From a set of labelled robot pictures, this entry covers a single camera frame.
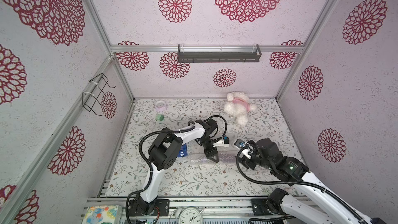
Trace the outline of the purple glass bottle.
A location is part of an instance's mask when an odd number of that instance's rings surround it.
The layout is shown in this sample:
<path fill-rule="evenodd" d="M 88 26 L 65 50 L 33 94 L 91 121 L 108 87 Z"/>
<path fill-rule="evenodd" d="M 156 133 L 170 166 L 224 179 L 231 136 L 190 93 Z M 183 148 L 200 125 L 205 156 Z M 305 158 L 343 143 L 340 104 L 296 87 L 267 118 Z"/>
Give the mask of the purple glass bottle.
<path fill-rule="evenodd" d="M 236 153 L 219 153 L 218 163 L 232 163 L 235 162 Z M 192 163 L 214 164 L 216 162 L 208 159 L 203 153 L 195 154 L 191 157 Z"/>

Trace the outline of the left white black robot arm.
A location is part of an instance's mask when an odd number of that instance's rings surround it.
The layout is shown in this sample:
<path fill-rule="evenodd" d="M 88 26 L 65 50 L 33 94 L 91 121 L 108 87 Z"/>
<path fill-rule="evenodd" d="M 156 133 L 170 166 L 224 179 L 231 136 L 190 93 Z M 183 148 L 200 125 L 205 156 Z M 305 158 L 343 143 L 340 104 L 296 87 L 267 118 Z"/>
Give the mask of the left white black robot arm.
<path fill-rule="evenodd" d="M 176 162 L 181 147 L 190 141 L 196 141 L 204 149 L 205 157 L 215 163 L 219 162 L 217 143 L 229 145 L 226 135 L 227 121 L 220 115 L 212 115 L 205 120 L 189 121 L 188 126 L 179 130 L 163 128 L 145 135 L 138 145 L 140 156 L 149 167 L 142 189 L 127 196 L 125 215 L 128 223 L 130 217 L 161 216 L 157 207 L 158 191 L 167 170 Z"/>

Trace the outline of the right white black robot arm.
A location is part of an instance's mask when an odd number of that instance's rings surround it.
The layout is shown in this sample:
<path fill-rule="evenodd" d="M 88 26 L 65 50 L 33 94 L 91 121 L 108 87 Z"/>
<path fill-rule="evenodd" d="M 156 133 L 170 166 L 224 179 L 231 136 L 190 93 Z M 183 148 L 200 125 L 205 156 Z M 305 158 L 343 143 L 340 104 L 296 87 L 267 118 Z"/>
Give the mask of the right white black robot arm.
<path fill-rule="evenodd" d="M 382 224 L 379 217 L 369 217 L 358 211 L 330 190 L 310 169 L 294 157 L 287 157 L 270 139 L 257 142 L 237 140 L 239 149 L 236 166 L 239 173 L 249 182 L 258 185 L 276 185 L 277 188 L 266 198 L 263 206 L 274 221 L 299 219 L 307 224 Z M 260 166 L 269 169 L 276 181 L 260 181 L 250 178 L 243 168 Z M 279 188 L 281 185 L 294 187 L 309 197 L 319 207 L 315 209 L 300 203 L 295 197 Z"/>

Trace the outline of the blue tape dispenser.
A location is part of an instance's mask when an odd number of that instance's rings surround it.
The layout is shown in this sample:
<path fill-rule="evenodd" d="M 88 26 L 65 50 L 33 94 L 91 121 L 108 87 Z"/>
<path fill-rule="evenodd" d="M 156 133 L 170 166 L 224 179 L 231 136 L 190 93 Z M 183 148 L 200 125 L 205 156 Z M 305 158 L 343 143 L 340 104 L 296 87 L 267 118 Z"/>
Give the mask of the blue tape dispenser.
<path fill-rule="evenodd" d="M 187 144 L 183 144 L 179 150 L 177 157 L 187 157 L 187 156 L 188 156 Z"/>

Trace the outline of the white teddy bear pink shirt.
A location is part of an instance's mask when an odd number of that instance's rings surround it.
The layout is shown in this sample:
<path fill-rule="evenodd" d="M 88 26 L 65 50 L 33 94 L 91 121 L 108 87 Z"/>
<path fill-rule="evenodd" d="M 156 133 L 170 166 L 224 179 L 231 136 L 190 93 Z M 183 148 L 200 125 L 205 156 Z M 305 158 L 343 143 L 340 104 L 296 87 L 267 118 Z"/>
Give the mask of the white teddy bear pink shirt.
<path fill-rule="evenodd" d="M 230 92 L 227 94 L 227 102 L 224 112 L 236 119 L 238 125 L 245 126 L 248 122 L 248 113 L 257 109 L 257 106 L 249 103 L 249 97 L 244 92 Z"/>

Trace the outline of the white analog clock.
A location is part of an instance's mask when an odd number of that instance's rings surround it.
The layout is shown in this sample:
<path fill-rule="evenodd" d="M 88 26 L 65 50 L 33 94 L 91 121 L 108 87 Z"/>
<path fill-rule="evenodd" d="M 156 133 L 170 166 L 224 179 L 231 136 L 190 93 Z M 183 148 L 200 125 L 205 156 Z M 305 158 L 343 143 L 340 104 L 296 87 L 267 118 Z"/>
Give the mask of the white analog clock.
<path fill-rule="evenodd" d="M 179 224 L 204 224 L 202 211 L 195 207 L 184 208 L 178 217 Z"/>

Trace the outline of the colourful patterned box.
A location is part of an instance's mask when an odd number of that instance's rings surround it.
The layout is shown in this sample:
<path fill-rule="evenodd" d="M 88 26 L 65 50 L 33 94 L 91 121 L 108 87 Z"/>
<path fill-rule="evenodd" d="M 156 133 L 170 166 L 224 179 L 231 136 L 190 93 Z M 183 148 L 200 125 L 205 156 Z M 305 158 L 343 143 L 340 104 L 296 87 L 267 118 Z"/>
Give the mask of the colourful patterned box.
<path fill-rule="evenodd" d="M 91 206 L 87 209 L 82 224 L 119 224 L 123 214 L 120 205 Z"/>

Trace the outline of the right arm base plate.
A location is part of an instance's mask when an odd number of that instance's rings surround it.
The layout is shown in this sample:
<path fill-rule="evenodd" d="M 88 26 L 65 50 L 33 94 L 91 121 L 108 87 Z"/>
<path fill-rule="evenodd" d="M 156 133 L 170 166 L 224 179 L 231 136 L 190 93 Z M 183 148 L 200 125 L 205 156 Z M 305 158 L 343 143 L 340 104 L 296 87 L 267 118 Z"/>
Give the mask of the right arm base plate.
<path fill-rule="evenodd" d="M 251 199 L 251 206 L 255 216 L 287 215 L 281 207 L 281 201 L 271 198 Z"/>

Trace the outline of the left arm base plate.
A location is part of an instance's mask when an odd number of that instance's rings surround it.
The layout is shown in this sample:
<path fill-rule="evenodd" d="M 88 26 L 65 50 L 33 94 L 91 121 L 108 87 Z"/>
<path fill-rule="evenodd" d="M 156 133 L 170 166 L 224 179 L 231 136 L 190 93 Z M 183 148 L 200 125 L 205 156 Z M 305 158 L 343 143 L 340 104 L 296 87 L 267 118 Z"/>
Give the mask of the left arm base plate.
<path fill-rule="evenodd" d="M 129 217 L 168 216 L 169 210 L 169 199 L 155 199 L 150 203 L 147 203 L 142 199 L 135 199 L 130 200 L 127 206 L 127 213 Z"/>

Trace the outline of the black wall shelf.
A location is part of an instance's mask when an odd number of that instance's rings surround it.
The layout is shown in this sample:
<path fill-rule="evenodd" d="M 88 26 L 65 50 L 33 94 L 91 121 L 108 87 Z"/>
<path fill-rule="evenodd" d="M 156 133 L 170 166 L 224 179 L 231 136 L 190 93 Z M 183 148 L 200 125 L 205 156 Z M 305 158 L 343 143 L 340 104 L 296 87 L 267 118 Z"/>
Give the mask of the black wall shelf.
<path fill-rule="evenodd" d="M 262 57 L 259 45 L 250 51 L 183 51 L 178 45 L 177 59 L 179 63 L 258 63 Z"/>

